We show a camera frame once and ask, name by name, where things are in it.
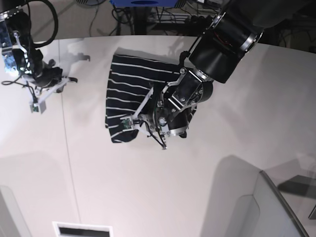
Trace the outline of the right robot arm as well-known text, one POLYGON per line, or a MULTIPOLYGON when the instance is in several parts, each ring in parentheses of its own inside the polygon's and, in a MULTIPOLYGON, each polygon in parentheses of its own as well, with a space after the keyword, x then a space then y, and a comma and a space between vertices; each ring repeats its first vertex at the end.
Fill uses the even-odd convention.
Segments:
POLYGON ((30 95, 31 112, 43 113, 46 100, 53 93, 63 92, 69 82, 77 78, 63 75, 63 69, 55 60, 45 62, 40 48, 51 44, 58 33, 59 21, 53 4, 45 0, 54 22, 52 36, 43 43, 33 41, 31 13, 24 12, 23 6, 30 7, 29 0, 2 0, 0 2, 0 53, 4 71, 14 77, 3 80, 1 85, 17 84, 27 88, 30 95))

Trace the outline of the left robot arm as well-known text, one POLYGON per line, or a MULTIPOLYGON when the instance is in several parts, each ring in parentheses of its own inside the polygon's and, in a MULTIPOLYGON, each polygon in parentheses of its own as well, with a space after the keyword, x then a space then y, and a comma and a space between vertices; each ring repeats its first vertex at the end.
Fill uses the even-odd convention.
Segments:
POLYGON ((307 0, 230 0, 179 59, 180 75, 154 85, 137 110, 123 117, 125 132, 140 131, 163 149, 166 138, 186 138, 199 103, 213 93, 214 82, 226 83, 264 30, 274 27, 309 2, 307 0))

